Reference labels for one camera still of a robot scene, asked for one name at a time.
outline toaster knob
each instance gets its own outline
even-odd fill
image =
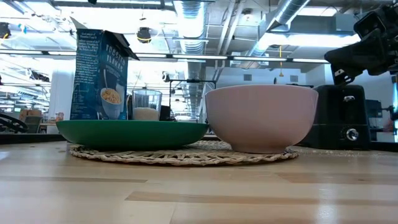
[[[347,130],[346,137],[350,141],[356,141],[359,137],[359,133],[354,128],[351,128],[351,129]]]

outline wicker placemat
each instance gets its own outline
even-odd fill
[[[155,164],[173,166],[247,165],[293,159],[299,156],[287,148],[280,154],[249,154],[235,152],[221,141],[198,141],[181,149],[163,151],[96,151],[85,146],[70,148],[73,156],[105,162]]]

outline pink bowl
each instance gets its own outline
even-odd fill
[[[240,85],[206,94],[215,134],[233,150],[279,153],[299,143],[312,127],[318,93],[291,85]]]

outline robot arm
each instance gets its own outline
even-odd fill
[[[367,70],[370,75],[398,71],[398,4],[369,12],[354,25],[361,41],[331,50],[325,60],[331,64],[335,85],[346,85]]]

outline glass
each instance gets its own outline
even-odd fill
[[[162,93],[156,90],[132,91],[132,119],[158,121],[162,103]]]

